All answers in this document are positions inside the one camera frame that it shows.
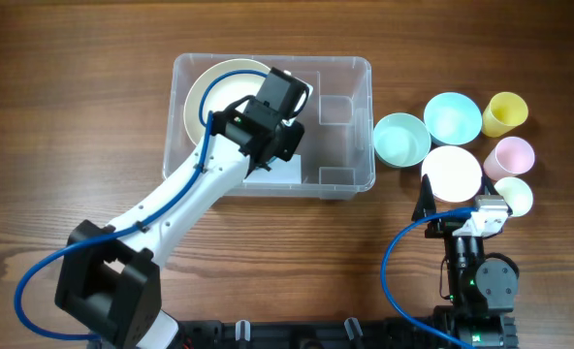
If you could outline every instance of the wooden table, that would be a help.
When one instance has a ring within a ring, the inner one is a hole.
[[[422,115],[443,91],[481,108],[498,91],[525,97],[529,120],[512,134],[537,153],[522,175],[535,206],[486,249],[522,269],[522,347],[574,348],[574,2],[112,2],[0,7],[0,348],[83,347],[26,330],[16,284],[82,219],[104,224],[162,181],[173,62],[184,52],[362,56],[375,120]],[[484,160],[495,142],[471,150]],[[377,163],[374,187],[349,202],[221,199],[163,272],[164,308],[225,322],[394,316],[379,263],[409,223],[418,183],[418,169]],[[442,256],[422,232],[400,243],[388,273],[410,313],[443,303]],[[29,285],[26,311],[83,333],[53,304],[59,268]]]

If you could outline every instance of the blue cable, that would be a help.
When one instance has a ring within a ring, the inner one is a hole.
[[[208,127],[206,128],[205,138],[203,139],[203,149],[201,151],[201,158],[199,160],[200,166],[196,167],[195,172],[192,174],[192,176],[190,177],[190,179],[188,180],[186,185],[184,185],[184,187],[177,193],[177,195],[175,195],[170,201],[168,201],[164,206],[162,206],[162,208],[158,209],[155,213],[147,216],[147,218],[145,218],[142,221],[143,226],[148,226],[153,221],[155,221],[157,218],[159,218],[162,214],[164,214],[169,209],[171,209],[179,200],[181,200],[181,198],[183,198],[186,195],[186,193],[190,190],[190,188],[192,188],[192,185],[195,183],[195,181],[201,175],[201,172],[203,170],[203,164],[205,163],[206,157],[207,157],[207,149],[208,149],[207,145],[209,144],[209,137],[211,136],[210,130],[211,130],[212,120],[213,120],[213,114],[210,111],[208,116],[207,116]],[[37,263],[31,269],[29,269],[26,272],[26,274],[19,280],[19,283],[17,284],[17,287],[16,287],[16,293],[14,294],[14,309],[16,310],[17,318],[22,323],[22,325],[24,325],[28,330],[30,330],[36,334],[39,334],[39,335],[42,335],[42,336],[48,337],[48,338],[53,338],[53,339],[60,339],[60,340],[99,340],[100,336],[97,334],[55,333],[55,332],[51,332],[51,331],[40,328],[39,326],[37,326],[33,322],[31,322],[28,319],[28,317],[26,316],[26,313],[24,313],[24,309],[22,308],[22,294],[24,293],[24,289],[26,288],[26,284],[28,284],[28,281],[30,281],[31,277],[33,277],[39,270],[43,269],[45,266],[52,263],[56,259],[63,257],[63,256],[66,256],[70,253],[76,252],[78,250],[81,250],[83,248],[95,246],[95,245],[98,245],[100,243],[104,243],[104,242],[112,241],[112,240],[115,240],[115,239],[118,239],[121,237],[125,237],[127,235],[132,234],[132,233],[135,233],[138,229],[139,228],[136,225],[134,225],[130,228],[124,229],[124,230],[119,231],[119,232],[114,232],[112,234],[103,235],[103,236],[99,236],[96,238],[90,238],[90,239],[87,239],[87,240],[84,240],[81,242],[71,244],[65,248],[62,248],[62,249],[50,254],[49,256],[45,257],[45,259],[43,259],[42,261]]]
[[[252,74],[252,75],[260,76],[262,78],[268,77],[268,75],[266,73],[257,72],[257,71],[251,70],[251,69],[241,69],[241,70],[236,70],[233,72],[225,73],[225,74],[221,75],[220,77],[216,78],[216,80],[214,80],[212,83],[210,83],[209,86],[207,87],[206,92],[203,94],[203,97],[201,97],[201,103],[199,104],[199,121],[201,122],[201,124],[204,127],[206,126],[206,123],[203,121],[203,106],[206,103],[207,95],[209,94],[211,89],[218,82],[222,81],[223,79],[226,79],[228,77],[232,77],[232,76],[238,75],[238,74]]]
[[[453,336],[448,335],[447,333],[439,331],[439,330],[437,330],[431,326],[428,326],[428,325],[416,320],[415,318],[411,317],[408,313],[406,313],[403,309],[401,309],[401,307],[399,306],[399,304],[397,304],[397,301],[395,301],[395,298],[391,294],[391,291],[388,289],[388,282],[386,281],[386,266],[388,265],[388,260],[391,257],[391,253],[393,252],[395,245],[399,242],[399,240],[401,238],[403,238],[412,229],[416,228],[417,226],[419,226],[423,223],[427,223],[427,222],[430,222],[430,221],[432,221],[434,219],[438,219],[438,218],[466,217],[466,216],[469,216],[470,212],[472,212],[472,211],[474,211],[474,208],[472,208],[472,207],[453,209],[453,210],[450,210],[447,212],[433,214],[429,217],[419,219],[416,222],[410,224],[408,227],[403,229],[399,234],[397,234],[397,236],[395,238],[393,238],[393,240],[391,241],[391,244],[388,245],[388,248],[386,249],[386,253],[384,254],[384,259],[382,260],[382,266],[380,268],[380,281],[382,282],[382,289],[384,290],[384,294],[386,295],[386,299],[391,303],[391,305],[397,311],[397,313],[399,313],[399,315],[401,315],[405,320],[410,322],[415,327],[417,327],[423,331],[426,331],[428,333],[437,335],[438,337],[440,337],[442,339],[446,339],[449,342],[451,342],[455,345],[458,345],[461,348],[466,348],[466,349],[475,349],[475,348],[468,343],[464,343],[461,340],[459,340]]]

